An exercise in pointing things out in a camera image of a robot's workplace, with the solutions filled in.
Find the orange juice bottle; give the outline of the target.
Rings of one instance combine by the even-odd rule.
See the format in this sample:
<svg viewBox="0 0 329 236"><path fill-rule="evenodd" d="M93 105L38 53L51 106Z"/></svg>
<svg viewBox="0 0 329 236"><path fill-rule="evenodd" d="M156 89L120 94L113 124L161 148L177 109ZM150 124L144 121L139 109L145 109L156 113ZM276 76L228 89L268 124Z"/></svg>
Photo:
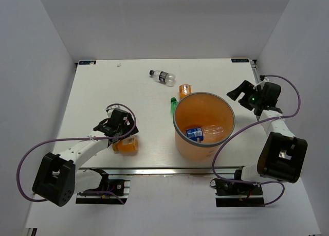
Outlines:
<svg viewBox="0 0 329 236"><path fill-rule="evenodd" d="M133 136L130 138L126 138L124 140L120 140L112 144L112 149L116 153L124 153L124 154L135 153L139 149L138 138Z"/></svg>

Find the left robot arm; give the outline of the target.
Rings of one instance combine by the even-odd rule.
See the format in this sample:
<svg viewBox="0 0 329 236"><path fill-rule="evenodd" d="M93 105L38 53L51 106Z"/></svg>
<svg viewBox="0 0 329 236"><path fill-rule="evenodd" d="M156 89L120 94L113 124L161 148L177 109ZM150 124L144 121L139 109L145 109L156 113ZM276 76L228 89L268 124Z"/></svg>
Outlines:
<svg viewBox="0 0 329 236"><path fill-rule="evenodd" d="M138 133L135 114L119 107L109 111L110 117L101 120L87 137L73 147L57 154L47 153L41 161L32 190L56 204L66 205L74 194L107 195L124 202L114 193L108 174L99 168L80 168L112 144Z"/></svg>

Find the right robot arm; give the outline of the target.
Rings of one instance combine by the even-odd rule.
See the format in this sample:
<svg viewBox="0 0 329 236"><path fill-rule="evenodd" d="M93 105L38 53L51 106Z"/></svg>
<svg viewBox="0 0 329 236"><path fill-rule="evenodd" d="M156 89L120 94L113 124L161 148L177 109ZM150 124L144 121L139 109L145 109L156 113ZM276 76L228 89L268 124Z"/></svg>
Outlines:
<svg viewBox="0 0 329 236"><path fill-rule="evenodd" d="M280 93L279 85L266 82L258 85L255 93L249 90L242 98L241 105L254 110L258 120L263 120L261 126L267 140L256 164L235 171L232 187L238 194L246 193L251 181L295 183L300 177L308 144L285 124L281 109L276 107Z"/></svg>

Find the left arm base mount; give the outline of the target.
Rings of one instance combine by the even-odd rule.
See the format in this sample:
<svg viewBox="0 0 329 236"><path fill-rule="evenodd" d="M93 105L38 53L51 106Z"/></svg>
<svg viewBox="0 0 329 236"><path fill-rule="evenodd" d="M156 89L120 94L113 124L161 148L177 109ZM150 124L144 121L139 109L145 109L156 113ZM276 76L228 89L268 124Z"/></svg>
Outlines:
<svg viewBox="0 0 329 236"><path fill-rule="evenodd" d="M130 193L131 178L126 175L110 175L105 187L92 189L97 193L78 193L76 204L124 205Z"/></svg>

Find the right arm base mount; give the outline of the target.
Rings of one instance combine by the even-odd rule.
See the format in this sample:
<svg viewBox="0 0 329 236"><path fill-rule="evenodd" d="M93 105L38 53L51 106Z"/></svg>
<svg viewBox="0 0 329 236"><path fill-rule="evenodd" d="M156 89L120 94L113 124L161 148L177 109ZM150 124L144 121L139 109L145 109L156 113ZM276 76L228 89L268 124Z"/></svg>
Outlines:
<svg viewBox="0 0 329 236"><path fill-rule="evenodd" d="M264 207L263 190L260 186L227 182L216 178L210 182L215 190L217 208Z"/></svg>

